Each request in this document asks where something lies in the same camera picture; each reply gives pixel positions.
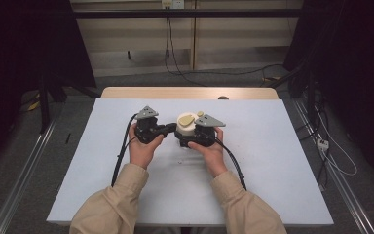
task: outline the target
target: hand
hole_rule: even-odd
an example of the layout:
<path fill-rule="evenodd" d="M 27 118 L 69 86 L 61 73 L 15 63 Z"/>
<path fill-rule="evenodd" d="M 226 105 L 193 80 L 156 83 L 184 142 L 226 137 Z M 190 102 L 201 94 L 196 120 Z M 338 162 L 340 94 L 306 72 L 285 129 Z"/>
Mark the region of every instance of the hand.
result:
<path fill-rule="evenodd" d="M 135 135 L 135 126 L 135 123 L 132 124 L 129 130 L 129 138 L 131 140 L 129 145 L 130 163 L 147 170 L 148 165 L 153 160 L 154 151 L 162 143 L 164 136 L 158 135 L 148 144 L 141 143 Z"/>
<path fill-rule="evenodd" d="M 221 142 L 223 142 L 223 131 L 220 128 L 214 129 L 217 132 L 217 138 L 220 139 Z M 188 142 L 188 146 L 203 154 L 207 168 L 213 177 L 217 177 L 218 175 L 227 171 L 226 165 L 224 164 L 223 160 L 223 147 L 220 144 L 215 143 L 210 147 L 204 147 L 193 141 L 190 141 Z"/>

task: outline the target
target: table surface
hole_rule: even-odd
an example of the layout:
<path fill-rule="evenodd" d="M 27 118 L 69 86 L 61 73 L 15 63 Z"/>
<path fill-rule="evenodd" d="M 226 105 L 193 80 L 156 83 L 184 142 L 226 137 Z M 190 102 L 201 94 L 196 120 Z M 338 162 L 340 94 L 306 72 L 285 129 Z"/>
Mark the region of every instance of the table surface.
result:
<path fill-rule="evenodd" d="M 217 100 L 220 96 L 230 100 Z M 174 122 L 185 108 L 192 111 L 200 108 L 227 123 L 223 128 L 225 143 L 236 155 L 248 190 L 270 204 L 285 225 L 333 223 L 275 90 L 172 87 L 105 89 L 102 98 L 95 103 L 48 222 L 69 224 L 86 198 L 108 186 L 121 145 L 117 142 L 122 140 L 131 114 L 145 104 L 160 113 L 159 124 Z M 253 122 L 252 128 L 244 124 L 250 122 Z M 128 157 L 127 152 L 123 165 Z M 235 173 L 230 158 L 225 157 L 227 167 Z M 168 136 L 156 150 L 149 173 L 149 182 L 139 200 L 138 225 L 224 224 L 222 210 L 209 186 L 211 176 L 203 158 L 191 149 L 180 148 L 175 137 Z"/>

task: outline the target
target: white table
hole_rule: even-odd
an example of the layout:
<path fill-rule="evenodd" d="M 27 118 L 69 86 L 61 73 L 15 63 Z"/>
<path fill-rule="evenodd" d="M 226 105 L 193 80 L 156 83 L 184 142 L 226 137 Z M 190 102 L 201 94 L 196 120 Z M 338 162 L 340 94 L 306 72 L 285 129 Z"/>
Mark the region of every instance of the white table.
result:
<path fill-rule="evenodd" d="M 110 184 L 127 123 L 145 105 L 160 113 L 159 124 L 175 122 L 182 112 L 200 110 L 226 123 L 224 142 L 241 166 L 247 189 L 270 204 L 285 225 L 333 223 L 284 105 L 274 98 L 98 99 L 48 222 L 69 224 L 90 195 Z M 128 161 L 127 153 L 122 165 Z M 236 172 L 227 154 L 225 162 Z M 180 148 L 173 134 L 156 150 L 148 171 L 138 225 L 224 224 L 202 156 Z"/>

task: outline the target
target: beige sleeve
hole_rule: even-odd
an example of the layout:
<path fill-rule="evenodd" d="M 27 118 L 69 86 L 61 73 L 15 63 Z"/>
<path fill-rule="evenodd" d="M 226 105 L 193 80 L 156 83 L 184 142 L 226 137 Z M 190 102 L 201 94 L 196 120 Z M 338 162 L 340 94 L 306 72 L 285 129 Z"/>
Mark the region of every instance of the beige sleeve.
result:
<path fill-rule="evenodd" d="M 133 233 L 138 197 L 148 173 L 134 164 L 122 168 L 114 187 L 96 192 L 72 219 L 69 233 Z"/>
<path fill-rule="evenodd" d="M 260 197 L 245 191 L 232 172 L 225 172 L 211 183 L 231 234 L 286 233 L 279 215 Z"/>

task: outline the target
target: person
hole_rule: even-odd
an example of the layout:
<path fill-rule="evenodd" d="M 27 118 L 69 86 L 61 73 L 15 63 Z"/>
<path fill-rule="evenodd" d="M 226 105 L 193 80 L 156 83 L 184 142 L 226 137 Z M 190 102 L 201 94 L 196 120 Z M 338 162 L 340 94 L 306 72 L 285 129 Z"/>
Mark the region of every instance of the person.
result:
<path fill-rule="evenodd" d="M 214 128 L 223 141 L 223 131 Z M 125 164 L 113 187 L 96 192 L 74 215 L 69 233 L 133 233 L 137 219 L 138 197 L 147 182 L 147 167 L 164 136 L 149 144 L 135 137 L 135 124 L 129 130 L 130 162 Z M 203 147 L 195 142 L 188 146 L 199 151 L 214 180 L 211 187 L 223 208 L 228 233 L 286 233 L 280 216 L 257 195 L 245 191 L 238 178 L 227 170 L 223 148 L 215 143 Z"/>

